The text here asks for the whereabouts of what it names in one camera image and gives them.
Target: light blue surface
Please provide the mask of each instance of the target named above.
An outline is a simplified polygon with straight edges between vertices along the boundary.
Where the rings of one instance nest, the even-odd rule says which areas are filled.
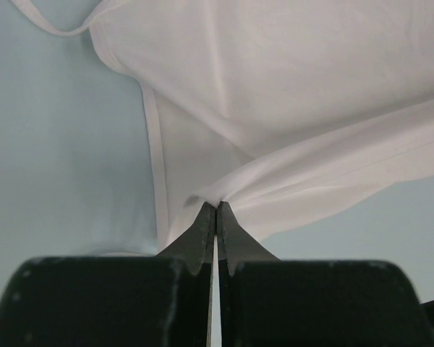
[[[35,3],[69,29],[97,1]],[[30,257],[112,251],[156,251],[140,87],[0,0],[0,295]]]
[[[389,260],[410,277],[422,301],[434,300],[434,177],[396,184],[263,245],[282,259]]]

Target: white fabric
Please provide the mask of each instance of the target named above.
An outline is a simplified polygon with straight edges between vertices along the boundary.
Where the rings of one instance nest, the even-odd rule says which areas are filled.
[[[142,85],[160,247],[204,200],[261,239],[434,174],[434,0],[104,0],[86,26]]]

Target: white t-shirt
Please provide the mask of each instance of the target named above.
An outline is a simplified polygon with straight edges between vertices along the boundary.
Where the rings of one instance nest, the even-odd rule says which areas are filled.
[[[160,248],[203,201],[261,239],[434,174],[434,0],[103,0],[69,33],[12,1],[140,82]]]

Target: light blue background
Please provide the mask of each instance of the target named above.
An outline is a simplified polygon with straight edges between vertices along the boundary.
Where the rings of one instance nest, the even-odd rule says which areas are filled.
[[[97,1],[35,3],[69,29]],[[0,0],[0,294],[33,256],[156,249],[139,85]]]
[[[35,3],[70,29],[98,1]],[[391,260],[434,299],[434,177],[263,244],[287,259]],[[0,294],[29,257],[115,251],[156,251],[140,87],[99,61],[88,32],[51,36],[0,0]]]

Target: cloth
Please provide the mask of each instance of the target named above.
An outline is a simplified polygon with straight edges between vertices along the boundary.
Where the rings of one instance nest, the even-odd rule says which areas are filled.
[[[161,248],[203,201],[262,239],[434,174],[434,0],[12,1],[142,85]]]

